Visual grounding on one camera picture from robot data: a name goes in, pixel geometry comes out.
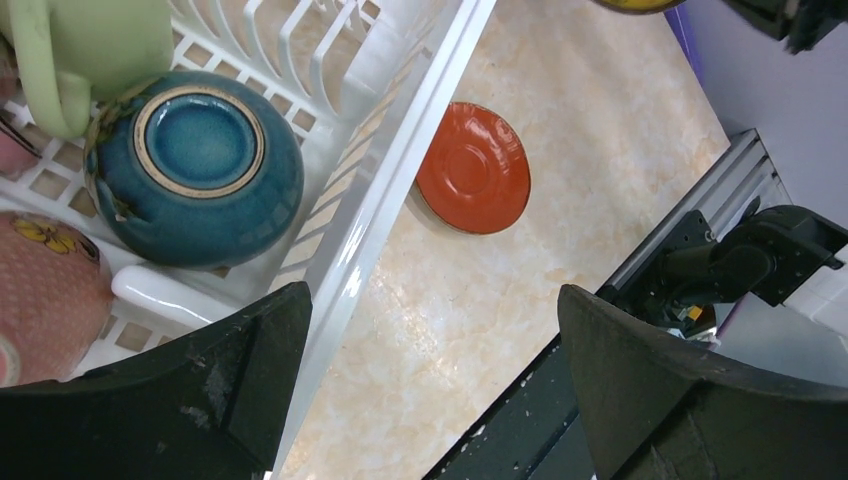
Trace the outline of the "cream cup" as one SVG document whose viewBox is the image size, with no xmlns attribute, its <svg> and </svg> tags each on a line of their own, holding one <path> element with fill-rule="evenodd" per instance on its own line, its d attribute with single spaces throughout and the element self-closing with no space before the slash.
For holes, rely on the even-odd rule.
<svg viewBox="0 0 848 480">
<path fill-rule="evenodd" d="M 1 32 L 34 123 L 54 137 L 78 137 L 93 102 L 168 71 L 171 18 L 167 1 L 2 2 Z"/>
</svg>

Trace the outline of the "pink mug white inside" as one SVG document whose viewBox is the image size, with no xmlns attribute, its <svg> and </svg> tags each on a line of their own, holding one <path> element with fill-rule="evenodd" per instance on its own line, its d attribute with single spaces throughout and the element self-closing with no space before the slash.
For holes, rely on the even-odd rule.
<svg viewBox="0 0 848 480">
<path fill-rule="evenodd" d="M 69 378 L 110 318 L 111 282 L 106 257 L 81 231 L 2 211 L 2 386 Z"/>
</svg>

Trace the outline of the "dark bowl beige inside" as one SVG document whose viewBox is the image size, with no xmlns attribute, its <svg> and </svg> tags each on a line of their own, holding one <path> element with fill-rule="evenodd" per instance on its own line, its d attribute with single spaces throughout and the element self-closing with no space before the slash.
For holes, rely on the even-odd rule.
<svg viewBox="0 0 848 480">
<path fill-rule="evenodd" d="M 256 91 L 205 71 L 167 72 L 104 103 L 83 171 L 100 217 L 130 250 L 198 270 L 271 248 L 305 189 L 290 123 Z"/>
</svg>

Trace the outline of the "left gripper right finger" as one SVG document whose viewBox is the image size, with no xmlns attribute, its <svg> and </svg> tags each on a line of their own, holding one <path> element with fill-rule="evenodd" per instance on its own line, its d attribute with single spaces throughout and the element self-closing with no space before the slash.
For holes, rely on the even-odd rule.
<svg viewBox="0 0 848 480">
<path fill-rule="evenodd" d="M 601 479 L 843 479 L 847 391 L 697 347 L 583 288 L 562 347 Z"/>
</svg>

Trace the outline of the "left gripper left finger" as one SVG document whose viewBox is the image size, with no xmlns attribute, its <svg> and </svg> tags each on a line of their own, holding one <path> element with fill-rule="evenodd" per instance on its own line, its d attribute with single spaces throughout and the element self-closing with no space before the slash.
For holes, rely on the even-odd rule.
<svg viewBox="0 0 848 480">
<path fill-rule="evenodd" d="M 260 479 L 274 468 L 311 292 L 292 282 L 162 346 L 1 392 L 5 479 Z"/>
</svg>

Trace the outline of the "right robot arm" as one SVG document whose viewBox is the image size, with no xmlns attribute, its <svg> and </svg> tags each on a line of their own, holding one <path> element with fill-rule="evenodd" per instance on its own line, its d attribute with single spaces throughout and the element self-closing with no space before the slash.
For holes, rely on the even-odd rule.
<svg viewBox="0 0 848 480">
<path fill-rule="evenodd" d="M 716 239 L 692 210 L 622 286 L 599 291 L 628 314 L 684 335 L 692 331 L 694 308 L 735 303 L 749 293 L 845 335 L 846 229 L 804 207 L 762 209 L 752 200 Z"/>
</svg>

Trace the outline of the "yellow plate dark rim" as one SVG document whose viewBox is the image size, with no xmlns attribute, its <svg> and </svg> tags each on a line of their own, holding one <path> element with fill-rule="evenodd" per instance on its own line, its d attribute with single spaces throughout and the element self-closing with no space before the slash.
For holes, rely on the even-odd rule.
<svg viewBox="0 0 848 480">
<path fill-rule="evenodd" d="M 593 0 L 608 10 L 627 15 L 650 15 L 675 8 L 684 0 Z"/>
</svg>

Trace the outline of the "orange saucer plate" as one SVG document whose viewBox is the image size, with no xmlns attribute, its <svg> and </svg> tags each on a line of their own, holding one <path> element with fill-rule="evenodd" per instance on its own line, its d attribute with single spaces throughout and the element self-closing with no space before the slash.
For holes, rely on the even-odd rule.
<svg viewBox="0 0 848 480">
<path fill-rule="evenodd" d="M 415 183 L 437 218 L 475 235 L 511 227 L 532 188 L 517 132 L 497 113 L 471 102 L 449 104 Z"/>
</svg>

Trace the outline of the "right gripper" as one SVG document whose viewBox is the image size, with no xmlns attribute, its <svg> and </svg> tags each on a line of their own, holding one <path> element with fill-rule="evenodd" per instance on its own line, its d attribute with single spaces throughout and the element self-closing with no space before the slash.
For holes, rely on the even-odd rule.
<svg viewBox="0 0 848 480">
<path fill-rule="evenodd" d="M 726 0 L 724 4 L 758 32 L 784 41 L 793 55 L 812 50 L 847 22 L 847 0 Z"/>
</svg>

